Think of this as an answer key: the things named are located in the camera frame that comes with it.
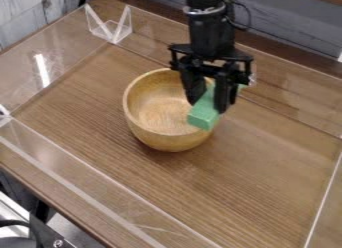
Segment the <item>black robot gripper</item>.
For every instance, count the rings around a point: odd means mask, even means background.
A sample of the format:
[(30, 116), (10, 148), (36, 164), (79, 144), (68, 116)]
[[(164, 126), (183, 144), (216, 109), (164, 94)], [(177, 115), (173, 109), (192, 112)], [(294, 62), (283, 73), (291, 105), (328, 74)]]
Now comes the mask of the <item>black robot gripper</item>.
[(214, 107), (223, 114), (235, 104), (238, 84), (248, 85), (252, 56), (235, 48), (234, 7), (184, 8), (188, 18), (187, 44), (171, 44), (171, 69), (180, 71), (185, 98), (193, 105), (204, 92), (204, 76), (215, 78)]

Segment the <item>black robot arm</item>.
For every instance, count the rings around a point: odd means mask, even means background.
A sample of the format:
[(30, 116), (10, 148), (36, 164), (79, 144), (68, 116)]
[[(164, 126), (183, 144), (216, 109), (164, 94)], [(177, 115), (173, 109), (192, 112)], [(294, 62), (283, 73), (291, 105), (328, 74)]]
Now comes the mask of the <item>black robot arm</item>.
[(235, 22), (238, 0), (185, 0), (188, 44), (171, 44), (171, 69), (180, 73), (185, 98), (193, 105), (207, 91), (205, 78), (215, 80), (214, 109), (224, 113), (235, 104), (238, 86), (251, 81), (254, 57), (235, 47), (235, 30), (247, 30), (251, 22)]

